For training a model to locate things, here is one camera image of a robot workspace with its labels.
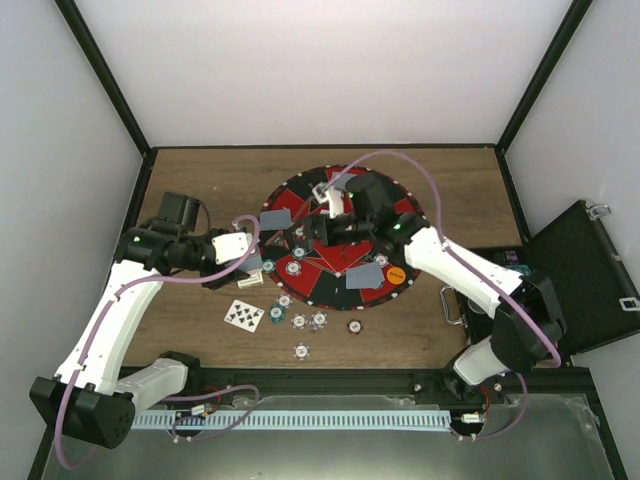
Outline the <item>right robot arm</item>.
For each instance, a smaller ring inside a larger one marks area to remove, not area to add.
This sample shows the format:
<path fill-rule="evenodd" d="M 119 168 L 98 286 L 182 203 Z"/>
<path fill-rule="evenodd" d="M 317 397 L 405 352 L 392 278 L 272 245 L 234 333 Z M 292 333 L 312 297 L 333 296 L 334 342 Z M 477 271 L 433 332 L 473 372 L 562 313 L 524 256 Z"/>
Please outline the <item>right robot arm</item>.
<path fill-rule="evenodd" d="M 397 212 L 372 173 L 351 178 L 344 191 L 321 182 L 312 194 L 326 209 L 303 220 L 308 240 L 327 247 L 369 241 L 391 262 L 453 287 L 492 320 L 491 334 L 445 367 L 443 386 L 451 400 L 468 402 L 481 383 L 499 374 L 523 374 L 546 360 L 561 365 L 557 344 L 566 324 L 545 274 L 523 275 L 494 264 L 448 239 L 422 215 Z"/>

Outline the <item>green poker chip stack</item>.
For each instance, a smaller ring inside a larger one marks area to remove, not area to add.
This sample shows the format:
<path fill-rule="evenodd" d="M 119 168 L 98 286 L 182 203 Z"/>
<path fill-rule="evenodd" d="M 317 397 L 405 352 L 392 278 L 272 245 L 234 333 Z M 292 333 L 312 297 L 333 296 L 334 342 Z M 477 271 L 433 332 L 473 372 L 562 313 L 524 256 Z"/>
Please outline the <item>green poker chip stack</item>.
<path fill-rule="evenodd" d="M 269 319 L 274 324 L 279 324 L 286 318 L 286 309 L 280 305 L 274 305 L 269 309 Z"/>

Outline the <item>blue backed card deck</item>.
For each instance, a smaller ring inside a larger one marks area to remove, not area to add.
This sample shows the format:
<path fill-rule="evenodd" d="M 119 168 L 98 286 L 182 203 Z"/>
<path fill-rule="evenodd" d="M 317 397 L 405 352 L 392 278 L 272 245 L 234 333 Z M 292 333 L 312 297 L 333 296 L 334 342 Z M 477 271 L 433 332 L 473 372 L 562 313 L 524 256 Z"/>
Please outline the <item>blue backed card deck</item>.
<path fill-rule="evenodd" d="M 263 260 L 259 253 L 249 256 L 239 267 L 243 272 L 252 273 L 260 271 L 263 267 Z"/>

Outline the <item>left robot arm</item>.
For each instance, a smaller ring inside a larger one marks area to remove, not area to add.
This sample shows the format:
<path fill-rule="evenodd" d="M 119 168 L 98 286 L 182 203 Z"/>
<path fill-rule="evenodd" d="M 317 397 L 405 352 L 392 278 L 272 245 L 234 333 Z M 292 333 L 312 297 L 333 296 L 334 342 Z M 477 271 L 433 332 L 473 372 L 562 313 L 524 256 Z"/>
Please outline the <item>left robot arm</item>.
<path fill-rule="evenodd" d="M 204 204 L 167 192 L 155 216 L 126 230 L 118 242 L 103 295 L 84 332 L 52 378 L 37 378 L 29 397 L 52 428 L 54 447 L 71 437 L 113 449 L 130 431 L 134 416 L 174 396 L 184 404 L 204 392 L 199 362 L 167 353 L 121 378 L 124 356 L 154 297 L 167 283 L 219 288 L 235 278 L 256 250 L 261 232 L 253 215 L 230 229 L 194 230 Z"/>

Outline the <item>triangular all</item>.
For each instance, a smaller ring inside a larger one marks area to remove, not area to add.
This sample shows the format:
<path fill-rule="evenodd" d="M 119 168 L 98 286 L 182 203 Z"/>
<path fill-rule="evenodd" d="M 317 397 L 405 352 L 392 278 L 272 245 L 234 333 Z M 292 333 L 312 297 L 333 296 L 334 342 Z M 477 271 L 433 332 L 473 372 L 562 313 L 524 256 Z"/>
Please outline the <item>triangular all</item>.
<path fill-rule="evenodd" d="M 286 235 L 283 231 L 279 231 L 274 233 L 271 237 L 269 237 L 265 244 L 265 247 L 277 247 L 282 249 L 289 249 L 289 243 L 287 241 Z"/>

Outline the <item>dealt blue backed card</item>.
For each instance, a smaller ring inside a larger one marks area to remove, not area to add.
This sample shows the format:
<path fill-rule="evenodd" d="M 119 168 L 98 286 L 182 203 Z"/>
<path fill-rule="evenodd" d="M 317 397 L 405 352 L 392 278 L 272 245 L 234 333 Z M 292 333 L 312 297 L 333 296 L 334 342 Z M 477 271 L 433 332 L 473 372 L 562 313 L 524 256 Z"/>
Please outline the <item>dealt blue backed card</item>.
<path fill-rule="evenodd" d="M 286 230 L 293 225 L 289 209 L 262 211 L 259 222 L 262 231 Z"/>

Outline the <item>brown poker chip stack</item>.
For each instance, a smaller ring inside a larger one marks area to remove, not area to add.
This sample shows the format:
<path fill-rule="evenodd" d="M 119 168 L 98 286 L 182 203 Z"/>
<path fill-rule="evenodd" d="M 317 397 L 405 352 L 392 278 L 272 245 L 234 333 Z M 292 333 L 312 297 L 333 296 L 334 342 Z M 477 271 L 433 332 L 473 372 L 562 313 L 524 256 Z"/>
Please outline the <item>brown poker chip stack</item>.
<path fill-rule="evenodd" d="M 347 325 L 348 331 L 350 334 L 360 334 L 363 330 L 363 325 L 360 321 L 358 320 L 352 320 L 348 323 Z"/>

